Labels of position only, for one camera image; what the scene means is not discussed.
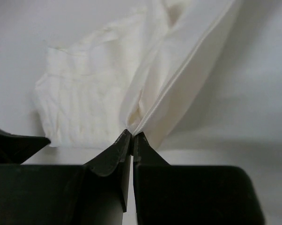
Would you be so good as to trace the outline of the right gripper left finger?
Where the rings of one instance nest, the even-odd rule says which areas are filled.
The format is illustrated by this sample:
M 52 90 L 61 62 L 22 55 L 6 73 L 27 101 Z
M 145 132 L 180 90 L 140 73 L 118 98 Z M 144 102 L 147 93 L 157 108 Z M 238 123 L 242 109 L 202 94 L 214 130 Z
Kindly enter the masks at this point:
M 0 129 L 0 225 L 120 225 L 131 134 L 82 165 L 27 165 L 50 140 Z

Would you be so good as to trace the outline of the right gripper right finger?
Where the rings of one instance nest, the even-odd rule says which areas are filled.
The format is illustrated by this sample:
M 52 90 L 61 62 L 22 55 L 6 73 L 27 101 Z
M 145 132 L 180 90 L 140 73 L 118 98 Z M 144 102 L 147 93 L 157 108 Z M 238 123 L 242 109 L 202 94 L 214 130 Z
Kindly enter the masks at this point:
M 239 167 L 170 165 L 140 133 L 133 173 L 140 225 L 265 224 L 253 184 Z

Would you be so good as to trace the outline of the white pleated skirt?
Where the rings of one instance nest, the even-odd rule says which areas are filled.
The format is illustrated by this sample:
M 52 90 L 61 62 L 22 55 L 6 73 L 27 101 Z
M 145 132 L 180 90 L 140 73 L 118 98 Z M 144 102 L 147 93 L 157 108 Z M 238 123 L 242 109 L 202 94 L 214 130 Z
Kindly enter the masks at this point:
M 123 130 L 153 145 L 210 74 L 240 0 L 148 0 L 69 48 L 50 47 L 36 108 L 51 147 L 105 149 Z

